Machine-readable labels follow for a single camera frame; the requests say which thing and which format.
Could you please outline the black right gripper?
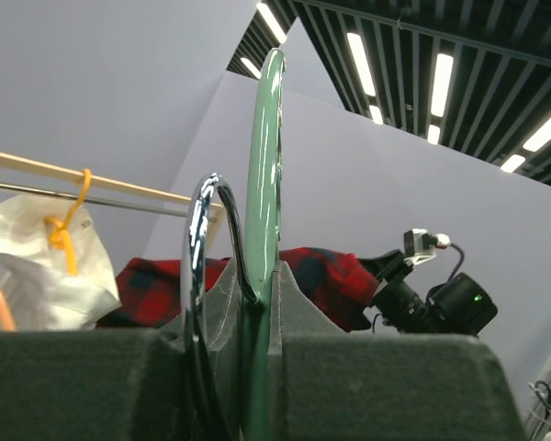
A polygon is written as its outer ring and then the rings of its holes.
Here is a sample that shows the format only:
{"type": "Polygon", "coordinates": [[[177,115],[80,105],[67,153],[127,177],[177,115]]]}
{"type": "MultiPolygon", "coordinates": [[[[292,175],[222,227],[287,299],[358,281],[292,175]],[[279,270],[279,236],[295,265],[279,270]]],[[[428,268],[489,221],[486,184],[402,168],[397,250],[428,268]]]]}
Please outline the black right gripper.
{"type": "Polygon", "coordinates": [[[400,250],[378,257],[358,258],[358,262],[379,281],[370,305],[379,310],[387,325],[396,329],[427,328],[427,306],[405,283],[413,265],[404,261],[400,250]]]}

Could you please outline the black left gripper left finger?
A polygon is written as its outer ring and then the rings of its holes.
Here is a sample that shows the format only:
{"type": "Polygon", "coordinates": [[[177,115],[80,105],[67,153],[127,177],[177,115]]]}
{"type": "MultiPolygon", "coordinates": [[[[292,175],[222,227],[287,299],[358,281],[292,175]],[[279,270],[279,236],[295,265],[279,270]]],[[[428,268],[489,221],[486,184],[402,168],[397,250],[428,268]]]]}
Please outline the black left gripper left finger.
{"type": "Polygon", "coordinates": [[[178,324],[0,332],[0,440],[206,440],[178,324]]]}

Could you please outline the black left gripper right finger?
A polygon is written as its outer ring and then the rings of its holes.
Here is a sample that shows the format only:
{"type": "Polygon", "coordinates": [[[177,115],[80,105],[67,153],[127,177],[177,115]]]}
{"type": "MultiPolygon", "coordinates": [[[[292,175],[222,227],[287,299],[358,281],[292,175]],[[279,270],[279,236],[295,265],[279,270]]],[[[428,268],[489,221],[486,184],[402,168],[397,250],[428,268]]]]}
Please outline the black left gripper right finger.
{"type": "Polygon", "coordinates": [[[272,288],[267,439],[525,439],[500,362],[479,340],[348,334],[286,263],[272,288]]]}

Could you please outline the red plaid skirt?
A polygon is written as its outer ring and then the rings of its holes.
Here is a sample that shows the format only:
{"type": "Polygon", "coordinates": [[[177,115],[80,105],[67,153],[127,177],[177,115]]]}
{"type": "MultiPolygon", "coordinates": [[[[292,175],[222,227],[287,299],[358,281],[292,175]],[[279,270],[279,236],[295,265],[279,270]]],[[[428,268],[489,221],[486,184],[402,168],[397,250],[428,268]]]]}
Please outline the red plaid skirt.
{"type": "MultiPolygon", "coordinates": [[[[373,259],[327,249],[284,250],[300,291],[347,333],[369,327],[364,310],[379,285],[373,259]]],[[[160,328],[181,312],[179,260],[133,258],[116,277],[121,306],[98,327],[160,328]]]]}

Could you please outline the white skirt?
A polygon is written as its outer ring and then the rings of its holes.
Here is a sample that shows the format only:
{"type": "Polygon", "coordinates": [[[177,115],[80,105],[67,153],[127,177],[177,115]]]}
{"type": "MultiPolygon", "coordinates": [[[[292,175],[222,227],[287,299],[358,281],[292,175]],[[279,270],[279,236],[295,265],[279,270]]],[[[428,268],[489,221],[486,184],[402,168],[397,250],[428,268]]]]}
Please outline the white skirt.
{"type": "Polygon", "coordinates": [[[63,220],[72,204],[32,195],[0,203],[2,291],[20,331],[89,330],[121,305],[114,268],[86,209],[69,227],[77,276],[67,273],[63,251],[48,244],[43,219],[63,220]]]}

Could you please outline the yellow plastic hanger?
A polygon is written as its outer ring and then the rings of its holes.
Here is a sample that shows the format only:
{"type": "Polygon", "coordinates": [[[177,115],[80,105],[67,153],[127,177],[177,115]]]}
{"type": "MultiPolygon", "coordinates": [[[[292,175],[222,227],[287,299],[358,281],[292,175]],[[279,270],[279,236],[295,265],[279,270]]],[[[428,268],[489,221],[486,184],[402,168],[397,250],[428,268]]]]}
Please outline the yellow plastic hanger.
{"type": "Polygon", "coordinates": [[[48,244],[55,250],[63,251],[66,271],[71,276],[78,275],[78,264],[69,227],[73,220],[74,214],[84,204],[92,182],[92,172],[90,169],[85,168],[83,175],[84,179],[79,196],[76,198],[72,206],[66,211],[64,219],[61,220],[54,215],[47,216],[43,219],[43,223],[48,233],[48,244]]]}

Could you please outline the mint green hanger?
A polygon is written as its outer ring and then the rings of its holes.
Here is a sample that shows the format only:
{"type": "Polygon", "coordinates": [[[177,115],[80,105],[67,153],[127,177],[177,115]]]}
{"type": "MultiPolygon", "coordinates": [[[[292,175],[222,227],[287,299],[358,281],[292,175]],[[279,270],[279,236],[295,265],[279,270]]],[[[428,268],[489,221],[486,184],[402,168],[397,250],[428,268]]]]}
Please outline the mint green hanger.
{"type": "Polygon", "coordinates": [[[242,291],[243,430],[248,439],[266,435],[267,350],[272,275],[279,257],[281,225],[282,79],[285,54],[268,52],[258,82],[249,158],[245,219],[240,220],[226,179],[217,174],[197,185],[186,218],[181,261],[181,317],[187,382],[197,416],[211,440],[233,438],[219,403],[208,350],[206,241],[211,200],[219,196],[231,232],[232,263],[242,291]]]}

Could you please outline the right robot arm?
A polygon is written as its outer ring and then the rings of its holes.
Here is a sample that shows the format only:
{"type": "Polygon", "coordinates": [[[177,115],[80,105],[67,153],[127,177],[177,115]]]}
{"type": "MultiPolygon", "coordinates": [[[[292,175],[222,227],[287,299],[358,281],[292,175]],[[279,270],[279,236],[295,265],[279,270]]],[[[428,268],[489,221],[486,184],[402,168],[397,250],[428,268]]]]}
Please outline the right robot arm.
{"type": "Polygon", "coordinates": [[[369,305],[401,334],[477,336],[498,313],[487,291],[463,272],[431,288],[423,299],[406,283],[414,265],[401,251],[359,262],[379,283],[369,305]]]}

